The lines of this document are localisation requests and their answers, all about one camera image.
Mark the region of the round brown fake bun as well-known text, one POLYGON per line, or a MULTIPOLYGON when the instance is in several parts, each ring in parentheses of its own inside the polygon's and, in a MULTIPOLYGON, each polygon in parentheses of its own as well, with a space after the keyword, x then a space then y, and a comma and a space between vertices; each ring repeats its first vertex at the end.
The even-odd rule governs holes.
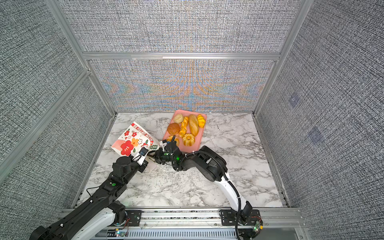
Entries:
POLYGON ((167 128, 167 132, 170 134, 170 135, 176 135, 180 132, 180 125, 178 123, 171 123, 169 124, 168 128, 167 128))

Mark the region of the pink plastic tray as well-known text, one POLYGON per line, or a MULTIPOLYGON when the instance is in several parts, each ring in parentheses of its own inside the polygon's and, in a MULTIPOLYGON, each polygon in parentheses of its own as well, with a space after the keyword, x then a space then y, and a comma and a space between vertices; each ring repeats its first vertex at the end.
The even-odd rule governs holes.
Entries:
POLYGON ((207 124, 207 115, 197 112, 176 110, 171 121, 166 125, 163 140, 175 136, 180 151, 190 153, 200 149, 207 124))

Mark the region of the pale round fake bun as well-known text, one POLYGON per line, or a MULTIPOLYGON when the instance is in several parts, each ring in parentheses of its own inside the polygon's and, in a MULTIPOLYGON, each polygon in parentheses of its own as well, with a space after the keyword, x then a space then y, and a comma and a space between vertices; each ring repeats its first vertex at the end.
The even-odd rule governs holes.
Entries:
POLYGON ((173 120, 175 123, 180 124, 181 122, 183 122, 184 116, 182 114, 177 114, 177 115, 175 115, 173 120))

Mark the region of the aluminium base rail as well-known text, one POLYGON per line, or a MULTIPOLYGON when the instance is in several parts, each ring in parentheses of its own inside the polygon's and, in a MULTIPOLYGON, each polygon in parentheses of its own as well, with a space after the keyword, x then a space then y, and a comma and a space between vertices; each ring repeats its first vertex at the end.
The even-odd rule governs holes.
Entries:
POLYGON ((248 223, 235 226, 230 208, 127 208, 124 221, 105 210, 73 237, 75 240, 309 240, 309 228, 296 208, 253 209, 248 223))

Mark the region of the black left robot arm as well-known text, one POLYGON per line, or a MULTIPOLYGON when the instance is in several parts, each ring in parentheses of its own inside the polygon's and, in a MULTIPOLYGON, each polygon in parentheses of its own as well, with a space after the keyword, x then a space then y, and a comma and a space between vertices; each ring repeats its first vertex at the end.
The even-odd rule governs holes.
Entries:
POLYGON ((142 173, 147 165, 145 157, 137 162, 133 156, 118 158, 107 180, 86 201, 49 227, 36 228, 30 239, 88 240, 110 225, 125 227, 130 218, 126 214, 126 206, 118 198, 133 176, 137 172, 142 173))

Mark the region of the long orange fake bread loaf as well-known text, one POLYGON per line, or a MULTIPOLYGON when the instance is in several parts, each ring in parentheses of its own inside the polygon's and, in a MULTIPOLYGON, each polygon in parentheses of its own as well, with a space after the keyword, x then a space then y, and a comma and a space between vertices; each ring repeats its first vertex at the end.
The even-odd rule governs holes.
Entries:
POLYGON ((189 126, 191 134, 196 137, 199 133, 199 122, 195 115, 189 115, 189 126))

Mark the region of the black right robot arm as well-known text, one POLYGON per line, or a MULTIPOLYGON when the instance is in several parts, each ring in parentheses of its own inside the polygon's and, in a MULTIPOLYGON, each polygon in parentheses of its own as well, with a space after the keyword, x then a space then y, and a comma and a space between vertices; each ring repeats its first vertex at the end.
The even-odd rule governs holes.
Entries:
POLYGON ((246 225, 251 218, 252 205, 237 190, 231 180, 226 161, 207 146, 192 153, 182 153, 174 142, 166 142, 163 148, 155 151, 155 162, 171 164, 176 172, 196 168, 208 181, 219 186, 235 212, 235 220, 246 225))

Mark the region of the yellow striped oval fake bread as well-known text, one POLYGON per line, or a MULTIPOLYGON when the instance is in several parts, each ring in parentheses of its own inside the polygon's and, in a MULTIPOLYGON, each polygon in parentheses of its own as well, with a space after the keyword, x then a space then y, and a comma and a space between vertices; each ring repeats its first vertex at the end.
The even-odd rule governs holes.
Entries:
POLYGON ((198 120, 198 126, 203 129, 206 125, 205 118, 202 115, 198 115, 197 120, 198 120))

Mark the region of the yellow twisted fake bread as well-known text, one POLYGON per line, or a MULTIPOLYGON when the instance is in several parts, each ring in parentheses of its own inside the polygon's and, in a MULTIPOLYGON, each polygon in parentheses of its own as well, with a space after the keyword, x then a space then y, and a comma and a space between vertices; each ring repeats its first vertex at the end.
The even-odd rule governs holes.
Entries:
POLYGON ((189 118, 184 117, 183 122, 181 122, 181 129, 179 132, 179 137, 183 138, 185 136, 185 134, 187 133, 188 124, 189 124, 189 118))

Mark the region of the white floral paper bag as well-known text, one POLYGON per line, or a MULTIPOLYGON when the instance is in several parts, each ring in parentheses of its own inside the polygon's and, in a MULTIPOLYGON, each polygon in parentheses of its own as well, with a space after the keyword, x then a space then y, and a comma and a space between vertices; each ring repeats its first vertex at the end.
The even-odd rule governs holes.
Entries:
POLYGON ((133 160, 137 161, 141 148, 148 146, 149 152, 145 159, 148 162, 148 166, 145 171, 150 173, 158 167, 154 154, 161 147, 161 143, 138 123, 133 122, 112 144, 111 148, 120 157, 133 156, 133 160))

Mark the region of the small yellow fake bread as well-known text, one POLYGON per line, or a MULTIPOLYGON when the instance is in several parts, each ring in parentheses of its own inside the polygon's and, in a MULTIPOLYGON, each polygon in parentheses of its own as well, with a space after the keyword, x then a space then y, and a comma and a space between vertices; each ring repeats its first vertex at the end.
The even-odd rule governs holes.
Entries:
POLYGON ((183 144, 184 146, 191 147, 195 144, 195 136, 193 134, 185 134, 183 136, 183 144))

